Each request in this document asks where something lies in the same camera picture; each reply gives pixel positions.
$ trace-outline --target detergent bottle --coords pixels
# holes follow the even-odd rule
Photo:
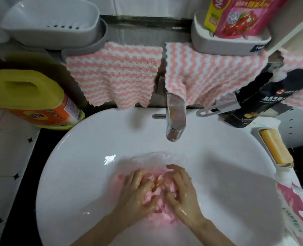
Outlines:
[[[0,108],[40,128],[68,130],[84,119],[55,81],[34,70],[0,70]]]

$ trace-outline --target striped towel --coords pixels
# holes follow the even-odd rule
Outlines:
[[[287,72],[295,69],[303,69],[303,56],[295,55],[285,49],[280,49],[281,56],[284,58],[284,65],[276,69],[274,74],[285,76]],[[303,89],[283,100],[282,103],[303,109]]]
[[[188,105],[211,106],[253,81],[267,64],[265,52],[238,57],[197,52],[191,43],[166,44],[165,87]]]
[[[100,51],[69,56],[67,69],[94,106],[114,100],[121,110],[147,107],[162,59],[161,47],[107,42]]]

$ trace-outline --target chrome faucet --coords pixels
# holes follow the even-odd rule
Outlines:
[[[176,142],[186,128],[186,104],[179,96],[167,93],[166,106],[166,138]]]

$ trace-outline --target white ceramic sink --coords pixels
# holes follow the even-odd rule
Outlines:
[[[199,118],[187,110],[177,142],[166,139],[162,108],[110,109],[80,122],[55,147],[43,170],[36,217],[45,246],[68,246],[111,211],[104,200],[117,164],[151,152],[183,154],[205,217],[237,246],[272,246],[283,223],[273,165],[247,130],[218,116]],[[140,222],[111,245],[201,245],[182,224],[150,228]]]

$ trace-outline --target hand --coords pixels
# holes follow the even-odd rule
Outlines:
[[[174,171],[167,172],[165,178],[173,180],[179,191],[179,200],[175,200],[173,193],[168,191],[167,201],[186,226],[190,229],[198,227],[205,218],[198,205],[196,190],[192,185],[190,176],[184,168],[178,165],[166,165],[166,167]]]
[[[154,197],[149,205],[143,205],[145,194],[155,186],[150,179],[140,185],[142,177],[148,172],[148,170],[136,170],[125,177],[123,190],[112,212],[112,215],[118,218],[123,229],[135,224],[156,210],[156,203],[160,197]]]

